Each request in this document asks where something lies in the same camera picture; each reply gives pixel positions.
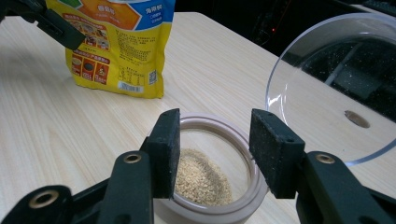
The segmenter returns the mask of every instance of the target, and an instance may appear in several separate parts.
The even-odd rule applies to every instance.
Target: light wood surface
[[[75,194],[108,178],[114,160],[138,150],[166,110],[214,114],[248,133],[276,56],[198,13],[176,13],[165,55],[162,99],[89,90],[75,85],[61,45],[21,18],[2,21],[0,219],[34,189],[66,185]],[[395,155],[352,170],[396,197],[387,179]],[[294,204],[269,193],[247,223],[297,223]]]

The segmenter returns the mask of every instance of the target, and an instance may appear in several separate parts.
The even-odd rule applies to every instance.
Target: barcode
[[[143,92],[143,87],[136,87],[119,81],[119,89],[124,91]]]
[[[154,70],[148,74],[149,85],[154,84],[157,81],[157,70]]]

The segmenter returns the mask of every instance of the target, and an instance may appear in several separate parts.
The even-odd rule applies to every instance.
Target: food package
[[[47,7],[81,31],[66,50],[79,86],[134,97],[163,97],[165,44],[175,0],[47,0]]]

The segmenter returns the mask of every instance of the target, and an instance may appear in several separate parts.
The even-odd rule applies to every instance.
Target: metal screw
[[[58,197],[58,191],[48,189],[33,197],[29,202],[29,206],[34,209],[42,208],[55,202]]]
[[[139,162],[141,159],[142,157],[138,154],[130,154],[124,157],[124,162],[135,163],[135,162]]]
[[[335,160],[332,157],[325,154],[318,154],[315,158],[317,158],[318,161],[323,163],[327,163],[327,164],[335,163]]]

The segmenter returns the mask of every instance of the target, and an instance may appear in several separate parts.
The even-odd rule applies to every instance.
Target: clear plastic lid
[[[347,165],[396,146],[396,19],[354,13],[297,37],[274,67],[266,109]]]

